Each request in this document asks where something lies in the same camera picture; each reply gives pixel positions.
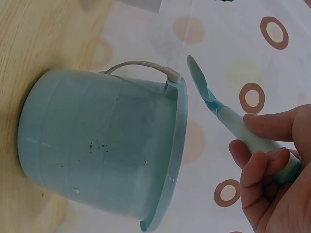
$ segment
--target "finger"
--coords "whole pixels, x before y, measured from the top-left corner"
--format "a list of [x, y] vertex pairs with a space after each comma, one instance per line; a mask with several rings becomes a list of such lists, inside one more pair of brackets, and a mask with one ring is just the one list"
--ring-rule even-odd
[[263, 188], [263, 193], [270, 203], [273, 202], [278, 191], [279, 191], [279, 186], [275, 181], [270, 182], [269, 185]]
[[272, 152], [267, 153], [268, 166], [265, 176], [272, 176], [281, 171], [290, 159], [290, 152], [286, 148], [279, 148]]
[[240, 140], [234, 140], [229, 144], [229, 151], [232, 154], [234, 162], [243, 169], [252, 156], [247, 146]]
[[297, 113], [305, 106], [299, 106], [289, 111], [252, 115], [246, 114], [244, 122], [248, 129], [259, 137], [277, 141], [292, 141], [292, 125]]
[[293, 122], [292, 137], [299, 155], [307, 165], [311, 161], [311, 104], [297, 113]]
[[241, 173], [242, 208], [254, 230], [270, 206], [268, 199], [263, 195], [261, 182], [267, 166], [267, 155], [259, 151], [250, 158]]

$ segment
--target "brown ring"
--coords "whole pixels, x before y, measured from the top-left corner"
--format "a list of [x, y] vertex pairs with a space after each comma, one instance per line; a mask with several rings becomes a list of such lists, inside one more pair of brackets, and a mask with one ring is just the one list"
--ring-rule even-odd
[[[267, 25], [268, 23], [276, 23], [282, 30], [283, 32], [283, 40], [279, 43], [274, 42], [271, 37], [269, 36], [268, 32], [267, 32]], [[267, 16], [265, 18], [262, 19], [261, 24], [260, 24], [260, 28], [261, 28], [261, 32], [263, 37], [266, 39], [266, 41], [274, 48], [278, 49], [278, 50], [283, 50], [288, 46], [288, 33], [285, 29], [285, 27], [283, 26], [283, 24], [278, 21], [276, 18], [273, 18], [271, 16]]]
[[[246, 102], [246, 94], [250, 90], [256, 91], [259, 95], [259, 102], [255, 107], [250, 106]], [[266, 101], [266, 96], [264, 94], [263, 89], [258, 84], [248, 83], [241, 89], [240, 94], [239, 94], [239, 99], [240, 99], [241, 107], [244, 109], [244, 111], [246, 111], [247, 113], [257, 114], [263, 109], [264, 103]]]
[[304, 0], [306, 5], [311, 8], [311, 0]]
[[[225, 200], [222, 200], [222, 198], [220, 197], [220, 193], [222, 192], [223, 188], [228, 185], [232, 185], [235, 188], [235, 195], [231, 200], [225, 201]], [[214, 192], [214, 200], [216, 204], [219, 205], [220, 207], [229, 207], [233, 205], [234, 203], [236, 203], [239, 198], [240, 198], [240, 183], [232, 179], [221, 182], [216, 187], [215, 192]]]

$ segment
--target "plastic bucket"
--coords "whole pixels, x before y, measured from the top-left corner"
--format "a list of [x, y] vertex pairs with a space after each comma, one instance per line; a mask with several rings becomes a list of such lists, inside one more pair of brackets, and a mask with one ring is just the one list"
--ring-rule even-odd
[[40, 186], [154, 230], [173, 195], [186, 124], [183, 79], [52, 70], [27, 97], [18, 153]]

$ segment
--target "yellow circle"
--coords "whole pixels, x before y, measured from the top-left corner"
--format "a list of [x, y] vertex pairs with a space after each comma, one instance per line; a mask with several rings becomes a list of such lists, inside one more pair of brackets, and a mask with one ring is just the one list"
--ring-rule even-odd
[[236, 94], [247, 83], [261, 85], [262, 73], [258, 65], [249, 58], [241, 58], [235, 61], [227, 70], [227, 79], [230, 87]]
[[274, 22], [270, 22], [267, 24], [267, 33], [270, 38], [276, 43], [281, 43], [284, 39], [282, 29]]
[[304, 105], [307, 102], [307, 100], [308, 100], [308, 96], [305, 93], [300, 92], [297, 98], [297, 104]]
[[255, 90], [250, 90], [245, 95], [246, 102], [251, 107], [256, 107], [259, 103], [259, 94]]
[[196, 121], [189, 120], [187, 123], [186, 140], [183, 156], [183, 164], [196, 161], [205, 149], [205, 134]]
[[110, 43], [106, 39], [100, 38], [95, 49], [91, 69], [104, 68], [111, 61], [112, 53], [113, 49]]
[[203, 22], [191, 16], [181, 16], [176, 19], [173, 29], [176, 36], [189, 45], [200, 43], [206, 35]]
[[223, 201], [230, 201], [234, 198], [236, 194], [235, 187], [232, 185], [227, 185], [224, 187], [220, 193], [220, 197]]

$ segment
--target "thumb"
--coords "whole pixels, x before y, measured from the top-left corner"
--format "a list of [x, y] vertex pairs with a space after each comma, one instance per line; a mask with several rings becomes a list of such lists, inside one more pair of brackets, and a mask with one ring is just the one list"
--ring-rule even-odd
[[311, 104], [276, 114], [246, 114], [244, 122], [259, 137], [293, 141], [305, 164], [311, 161]]

